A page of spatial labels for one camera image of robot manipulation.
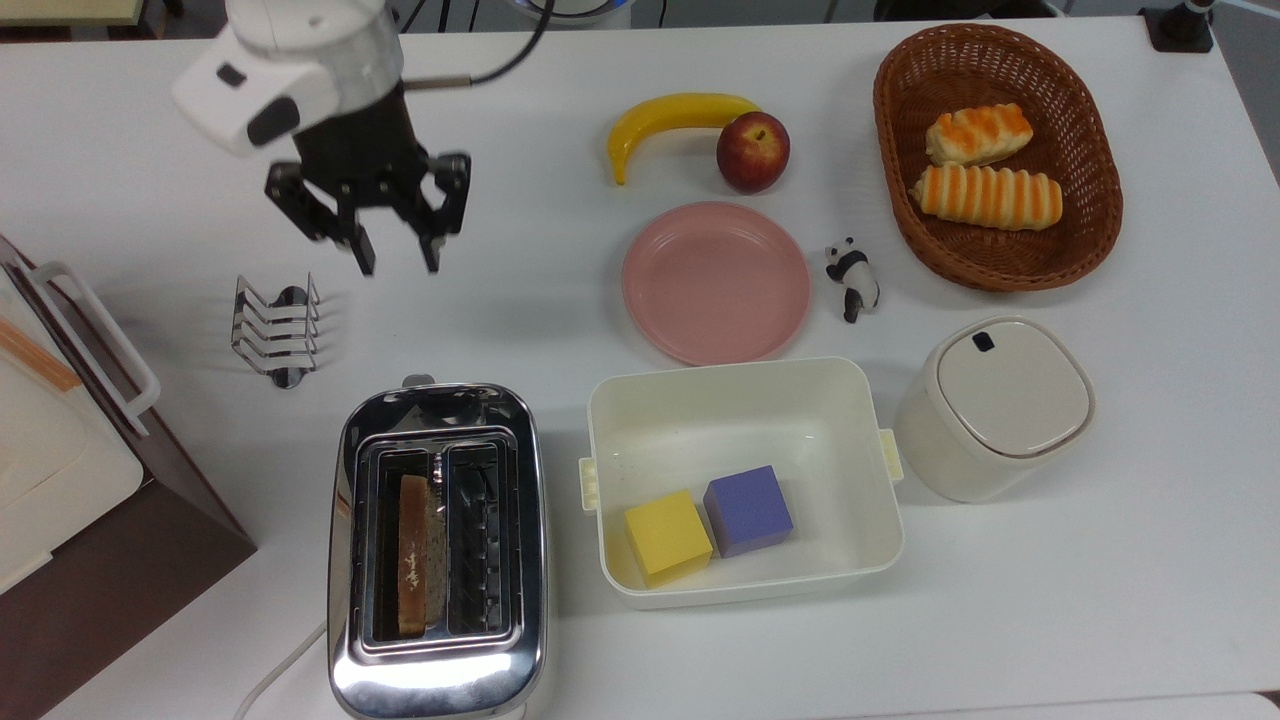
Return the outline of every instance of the yellow banana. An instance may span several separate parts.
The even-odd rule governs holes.
[[[722,128],[754,110],[759,110],[755,102],[719,92],[677,92],[645,100],[622,113],[609,132],[613,182],[627,183],[627,158],[650,135],[675,128]]]

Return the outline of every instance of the purple cube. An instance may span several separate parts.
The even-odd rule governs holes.
[[[791,533],[791,514],[772,465],[712,480],[703,507],[721,557],[777,544]]]

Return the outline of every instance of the silver toaster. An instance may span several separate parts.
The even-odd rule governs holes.
[[[329,683],[355,717],[530,717],[550,635],[529,407],[485,384],[365,401],[338,452]]]

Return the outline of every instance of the toast rack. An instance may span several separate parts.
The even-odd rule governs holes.
[[[311,273],[307,287],[289,286],[268,302],[239,275],[236,279],[236,313],[232,316],[232,350],[257,374],[289,389],[316,369],[316,324],[320,320]]]

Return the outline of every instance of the red apple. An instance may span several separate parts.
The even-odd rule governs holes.
[[[787,129],[768,113],[739,115],[724,126],[716,143],[716,164],[724,181],[748,195],[777,182],[790,158]]]

